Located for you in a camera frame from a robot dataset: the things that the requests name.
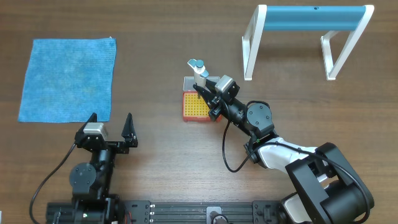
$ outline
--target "blue towel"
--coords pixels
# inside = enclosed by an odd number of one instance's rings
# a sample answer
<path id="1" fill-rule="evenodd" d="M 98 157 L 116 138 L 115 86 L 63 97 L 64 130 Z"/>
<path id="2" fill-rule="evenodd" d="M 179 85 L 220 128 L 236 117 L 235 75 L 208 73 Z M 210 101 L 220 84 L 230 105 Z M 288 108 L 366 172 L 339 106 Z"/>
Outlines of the blue towel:
<path id="1" fill-rule="evenodd" d="M 18 121 L 109 121 L 115 57 L 112 38 L 34 40 Z"/>

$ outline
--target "tabletop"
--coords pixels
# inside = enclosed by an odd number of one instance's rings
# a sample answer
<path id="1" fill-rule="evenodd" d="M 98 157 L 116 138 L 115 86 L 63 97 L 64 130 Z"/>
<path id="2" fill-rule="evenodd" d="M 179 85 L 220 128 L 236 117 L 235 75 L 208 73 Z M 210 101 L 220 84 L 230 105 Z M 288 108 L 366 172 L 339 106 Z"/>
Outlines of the tabletop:
<path id="1" fill-rule="evenodd" d="M 370 23 L 336 81 L 326 81 L 324 32 L 266 32 L 253 81 L 243 80 L 241 37 L 258 4 L 374 4 Z M 139 147 L 117 155 L 110 191 L 126 200 L 252 202 L 295 192 L 287 175 L 248 162 L 238 173 L 223 164 L 226 125 L 182 120 L 183 78 L 190 58 L 212 76 L 228 75 L 237 99 L 267 101 L 278 134 L 301 146 L 336 144 L 372 192 L 367 223 L 398 219 L 398 2 L 298 1 L 21 1 L 0 2 L 0 210 L 3 223 L 29 223 L 29 202 L 41 181 L 67 153 L 81 123 L 18 123 L 33 39 L 113 37 L 109 138 L 121 139 L 132 113 Z M 337 55 L 348 34 L 332 41 Z M 226 157 L 246 157 L 248 137 L 230 127 Z M 44 222 L 47 202 L 69 202 L 68 176 L 90 153 L 75 149 L 44 185 L 34 205 Z"/>

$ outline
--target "blue cap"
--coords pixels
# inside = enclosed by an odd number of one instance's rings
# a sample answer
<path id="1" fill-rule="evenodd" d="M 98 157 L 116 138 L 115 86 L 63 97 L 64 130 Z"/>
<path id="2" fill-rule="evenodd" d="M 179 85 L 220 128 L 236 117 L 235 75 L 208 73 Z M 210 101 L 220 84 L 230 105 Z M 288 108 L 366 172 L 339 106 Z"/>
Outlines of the blue cap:
<path id="1" fill-rule="evenodd" d="M 205 65 L 205 63 L 202 60 L 197 60 L 197 67 L 202 68 Z"/>

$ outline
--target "black metal base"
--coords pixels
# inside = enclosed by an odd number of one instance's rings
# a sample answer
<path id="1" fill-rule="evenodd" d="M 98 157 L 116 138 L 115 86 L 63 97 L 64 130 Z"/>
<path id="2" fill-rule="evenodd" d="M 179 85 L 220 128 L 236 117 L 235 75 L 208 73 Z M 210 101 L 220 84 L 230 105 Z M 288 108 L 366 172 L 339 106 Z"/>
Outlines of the black metal base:
<path id="1" fill-rule="evenodd" d="M 127 215 L 127 223 L 132 224 L 206 224 L 207 207 L 221 207 L 221 214 L 229 223 L 234 224 L 278 224 L 279 201 L 253 201 L 252 203 L 168 203 L 150 201 L 124 201 L 127 214 L 131 213 L 131 222 Z M 62 207 L 69 211 L 61 216 L 59 223 L 73 223 L 72 205 L 67 203 L 49 203 L 47 205 L 47 223 L 53 223 L 54 212 Z"/>

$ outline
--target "white frame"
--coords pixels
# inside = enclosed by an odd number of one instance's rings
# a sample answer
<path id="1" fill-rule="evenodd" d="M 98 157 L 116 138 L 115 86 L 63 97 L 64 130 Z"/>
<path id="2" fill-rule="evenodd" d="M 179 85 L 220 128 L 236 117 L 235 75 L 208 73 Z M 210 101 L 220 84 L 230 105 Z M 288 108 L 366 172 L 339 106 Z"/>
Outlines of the white frame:
<path id="1" fill-rule="evenodd" d="M 365 5 L 365 13 L 360 20 L 357 28 L 349 33 L 348 39 L 341 51 L 339 57 L 335 64 L 333 64 L 333 59 L 330 50 L 330 39 L 334 37 L 338 31 L 331 30 L 327 34 L 321 37 L 321 46 L 323 52 L 323 61 L 325 63 L 326 79 L 336 80 L 336 76 L 349 53 L 351 53 L 355 44 L 357 43 L 359 37 L 365 30 L 369 20 L 372 17 L 374 11 L 374 6 Z M 242 37 L 242 47 L 243 47 L 243 77 L 245 81 L 251 81 L 253 76 L 254 64 L 256 62 L 257 53 L 260 46 L 261 35 L 264 29 L 264 24 L 266 22 L 267 6 L 258 5 L 253 13 L 250 20 L 248 28 L 246 29 Z"/>

